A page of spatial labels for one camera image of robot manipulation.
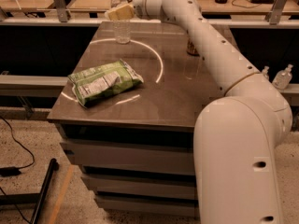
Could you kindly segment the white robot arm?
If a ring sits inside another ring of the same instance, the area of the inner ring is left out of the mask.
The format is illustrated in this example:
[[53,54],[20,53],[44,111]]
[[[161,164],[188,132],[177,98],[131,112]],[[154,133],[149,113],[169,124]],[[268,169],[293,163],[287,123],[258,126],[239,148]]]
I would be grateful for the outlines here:
[[221,91],[194,126],[201,224],[283,224],[274,149],[290,132],[292,111],[280,92],[202,16],[195,0],[133,0],[106,16],[180,26]]

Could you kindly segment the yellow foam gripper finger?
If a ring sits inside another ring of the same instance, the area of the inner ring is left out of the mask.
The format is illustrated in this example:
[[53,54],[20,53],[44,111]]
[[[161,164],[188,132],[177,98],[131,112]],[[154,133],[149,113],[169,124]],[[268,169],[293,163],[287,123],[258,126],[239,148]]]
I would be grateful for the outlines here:
[[106,18],[111,21],[130,20],[134,15],[134,10],[129,4],[118,5],[105,13]]

